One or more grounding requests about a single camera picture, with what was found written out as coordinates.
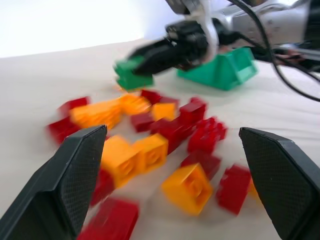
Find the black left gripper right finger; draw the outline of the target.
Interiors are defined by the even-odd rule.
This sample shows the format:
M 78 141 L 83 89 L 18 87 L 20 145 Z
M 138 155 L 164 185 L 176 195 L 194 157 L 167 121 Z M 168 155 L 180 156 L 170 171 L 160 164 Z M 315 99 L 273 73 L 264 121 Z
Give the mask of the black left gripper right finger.
M 292 140 L 241 127 L 258 196 L 281 240 L 320 240 L 320 168 Z

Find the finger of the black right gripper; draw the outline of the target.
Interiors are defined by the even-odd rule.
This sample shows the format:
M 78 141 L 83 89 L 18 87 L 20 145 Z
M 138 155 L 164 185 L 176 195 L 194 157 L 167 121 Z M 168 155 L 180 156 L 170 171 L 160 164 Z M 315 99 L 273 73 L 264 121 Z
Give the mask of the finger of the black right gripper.
M 155 48 L 143 55 L 143 60 L 134 69 L 135 75 L 151 76 L 175 67 L 180 62 L 178 48 Z
M 165 37 L 135 48 L 127 59 L 140 62 L 173 62 L 175 56 L 175 46 L 172 40 Z

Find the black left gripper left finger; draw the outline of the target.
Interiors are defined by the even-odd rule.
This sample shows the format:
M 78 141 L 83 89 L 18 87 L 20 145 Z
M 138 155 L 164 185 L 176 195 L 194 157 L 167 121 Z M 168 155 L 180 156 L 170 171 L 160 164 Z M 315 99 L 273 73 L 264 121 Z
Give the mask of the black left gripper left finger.
M 107 127 L 81 129 L 29 179 L 0 218 L 0 240 L 76 240 L 95 190 Z

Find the green toy block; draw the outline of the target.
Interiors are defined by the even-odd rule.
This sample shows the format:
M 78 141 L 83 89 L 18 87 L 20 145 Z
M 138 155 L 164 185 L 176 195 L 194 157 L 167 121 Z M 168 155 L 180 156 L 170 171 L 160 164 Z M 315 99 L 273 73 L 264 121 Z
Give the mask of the green toy block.
M 113 69 L 117 74 L 116 82 L 127 92 L 152 86 L 153 76 L 135 75 L 133 70 L 144 60 L 142 56 L 122 59 L 115 62 Z

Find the red toy block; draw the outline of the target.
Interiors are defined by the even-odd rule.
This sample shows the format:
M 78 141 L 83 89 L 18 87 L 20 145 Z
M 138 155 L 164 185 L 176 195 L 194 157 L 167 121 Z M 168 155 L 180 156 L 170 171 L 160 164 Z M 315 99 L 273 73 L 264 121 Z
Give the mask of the red toy block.
M 221 159 L 206 152 L 196 150 L 190 153 L 180 167 L 200 164 L 208 180 L 212 180 L 221 166 Z
M 137 133 L 147 132 L 150 126 L 155 122 L 150 113 L 135 114 L 130 117 L 130 122 Z
M 176 99 L 176 98 L 172 98 L 172 97 L 168 97 L 168 96 L 163 96 L 160 101 L 160 103 L 169 103 L 169 104 L 175 104 L 176 107 L 179 106 L 180 104 L 180 100 Z
M 107 198 L 76 240 L 130 240 L 139 217 L 139 205 Z
M 86 106 L 90 103 L 91 103 L 91 98 L 89 96 L 84 96 L 84 97 L 72 99 L 63 103 L 57 110 L 62 117 L 66 118 L 70 115 L 70 110 L 77 107 Z
M 162 96 L 157 91 L 148 89 L 142 89 L 140 96 L 148 100 L 151 105 L 159 103 L 162 99 Z
M 227 126 L 216 117 L 200 120 L 188 141 L 187 152 L 202 151 L 212 154 L 217 143 L 226 138 L 227 131 Z
M 73 123 L 71 118 L 67 116 L 56 122 L 48 124 L 46 129 L 54 142 L 60 145 L 68 136 L 76 133 L 81 128 L 77 124 Z
M 110 195 L 114 189 L 115 189 L 114 180 L 111 174 L 106 170 L 100 169 L 98 171 L 95 188 L 92 193 L 89 206 L 94 207 L 101 200 L 103 200 L 108 195 Z
M 227 167 L 215 195 L 217 204 L 237 216 L 248 194 L 250 182 L 249 168 L 239 164 Z
M 169 155 L 193 134 L 195 126 L 192 124 L 182 124 L 178 118 L 172 121 L 162 118 L 153 122 L 149 126 L 149 130 L 151 134 L 160 134 L 167 139 L 167 154 Z
M 193 125 L 204 118 L 207 103 L 199 98 L 192 97 L 189 103 L 179 108 L 178 120 L 184 125 Z

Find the teal plastic bin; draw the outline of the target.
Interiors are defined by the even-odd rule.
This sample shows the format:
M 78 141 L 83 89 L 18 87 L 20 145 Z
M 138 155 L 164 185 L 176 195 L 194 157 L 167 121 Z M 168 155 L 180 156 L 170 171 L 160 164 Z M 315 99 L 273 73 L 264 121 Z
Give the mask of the teal plastic bin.
M 242 47 L 218 54 L 214 60 L 177 76 L 215 89 L 230 91 L 251 79 L 258 70 L 250 48 Z

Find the long orange toy block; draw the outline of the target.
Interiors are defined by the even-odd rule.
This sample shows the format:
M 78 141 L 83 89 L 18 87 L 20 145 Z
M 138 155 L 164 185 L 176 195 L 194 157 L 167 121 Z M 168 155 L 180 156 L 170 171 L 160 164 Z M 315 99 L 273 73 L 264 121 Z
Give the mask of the long orange toy block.
M 113 99 L 75 107 L 69 115 L 70 120 L 82 129 L 98 125 L 112 129 L 122 120 L 123 113 L 120 100 Z

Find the dark robot body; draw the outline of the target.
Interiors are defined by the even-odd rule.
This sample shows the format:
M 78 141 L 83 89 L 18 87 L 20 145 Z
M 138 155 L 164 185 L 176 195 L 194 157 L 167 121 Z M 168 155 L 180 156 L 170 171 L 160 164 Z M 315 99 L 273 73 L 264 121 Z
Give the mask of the dark robot body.
M 310 2 L 304 40 L 320 42 L 320 0 Z

